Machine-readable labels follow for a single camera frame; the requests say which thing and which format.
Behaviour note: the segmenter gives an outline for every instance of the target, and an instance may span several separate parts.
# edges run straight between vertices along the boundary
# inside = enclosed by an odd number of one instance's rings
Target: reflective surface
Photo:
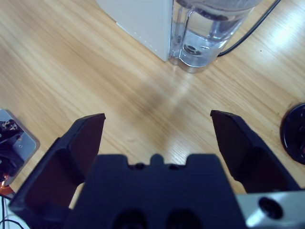
[[[178,164],[190,153],[220,157],[212,109],[240,115],[304,187],[305,166],[279,137],[285,112],[305,99],[304,10],[303,0],[281,1],[240,47],[189,74],[141,46],[94,0],[0,1],[0,106],[41,143],[12,187],[76,119],[96,113],[106,114],[100,153],[123,153],[130,163],[149,163],[155,153]]]
[[[240,9],[236,1],[225,2],[230,8],[235,5],[235,9],[218,10],[221,4],[209,7],[201,2],[173,2],[170,45],[173,64],[184,63],[198,72],[198,68],[204,70],[217,57],[252,10]]]
[[[236,199],[248,228],[303,229],[305,227],[305,191],[238,195]],[[270,201],[266,205],[268,211],[281,211],[280,217],[274,219],[267,215],[266,210],[258,204],[264,199]]]

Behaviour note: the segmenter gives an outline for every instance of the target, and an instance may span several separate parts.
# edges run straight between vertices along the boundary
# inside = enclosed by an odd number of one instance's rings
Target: metal plate
[[[259,200],[268,198],[278,203],[283,217],[272,219],[259,207]],[[258,193],[237,195],[247,227],[268,229],[304,229],[305,228],[305,191]]]
[[[0,121],[8,121],[10,119],[13,119],[23,130],[20,140],[16,141],[13,145],[13,150],[24,160],[24,164],[26,164],[39,148],[39,142],[10,111],[0,109]],[[14,178],[15,176],[10,177],[6,182],[6,185],[10,185]]]

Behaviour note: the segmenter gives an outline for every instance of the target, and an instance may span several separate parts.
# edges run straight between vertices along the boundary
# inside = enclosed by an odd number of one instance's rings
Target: black round object
[[[261,210],[272,219],[280,219],[283,217],[283,209],[275,200],[263,197],[258,201]]]
[[[142,169],[145,168],[145,164],[143,164],[143,163],[137,163],[137,164],[135,164],[134,167],[135,167],[136,169],[138,169],[138,170],[142,170]]]
[[[299,104],[286,113],[280,134],[283,147],[290,157],[305,165],[305,104]]]

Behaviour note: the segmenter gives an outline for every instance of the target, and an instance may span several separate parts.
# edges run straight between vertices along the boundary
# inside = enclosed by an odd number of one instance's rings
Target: clear plastic container
[[[188,72],[210,64],[261,0],[175,0],[170,61]]]

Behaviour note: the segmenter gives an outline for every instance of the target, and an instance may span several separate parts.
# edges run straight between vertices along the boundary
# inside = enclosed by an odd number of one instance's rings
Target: wood grain surface
[[[229,45],[271,3],[264,0]],[[212,109],[242,116],[304,187],[305,166],[288,156],[279,137],[285,112],[305,101],[304,12],[303,0],[281,1],[236,50],[189,74],[154,56],[94,0],[1,0],[0,107],[41,145],[12,188],[76,119],[96,113],[106,114],[102,154],[149,163],[159,153],[184,164],[191,153],[215,153],[223,162]]]

